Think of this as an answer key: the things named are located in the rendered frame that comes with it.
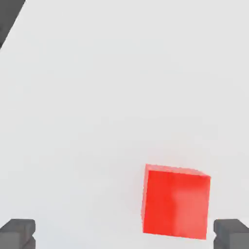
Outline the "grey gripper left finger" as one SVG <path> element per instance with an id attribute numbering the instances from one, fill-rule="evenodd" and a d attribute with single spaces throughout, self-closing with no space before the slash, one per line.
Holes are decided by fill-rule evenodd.
<path id="1" fill-rule="evenodd" d="M 10 219 L 0 228 L 0 249 L 36 249 L 33 219 Z"/>

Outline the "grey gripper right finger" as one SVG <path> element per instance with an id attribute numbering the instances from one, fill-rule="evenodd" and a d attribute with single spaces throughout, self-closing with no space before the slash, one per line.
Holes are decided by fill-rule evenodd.
<path id="1" fill-rule="evenodd" d="M 238 219 L 216 219 L 213 249 L 249 249 L 249 228 Z"/>

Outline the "small red cube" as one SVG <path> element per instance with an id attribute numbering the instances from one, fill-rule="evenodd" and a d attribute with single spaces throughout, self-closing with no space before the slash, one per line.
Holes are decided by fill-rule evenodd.
<path id="1" fill-rule="evenodd" d="M 142 231 L 205 240 L 211 177 L 199 170 L 146 164 Z"/>

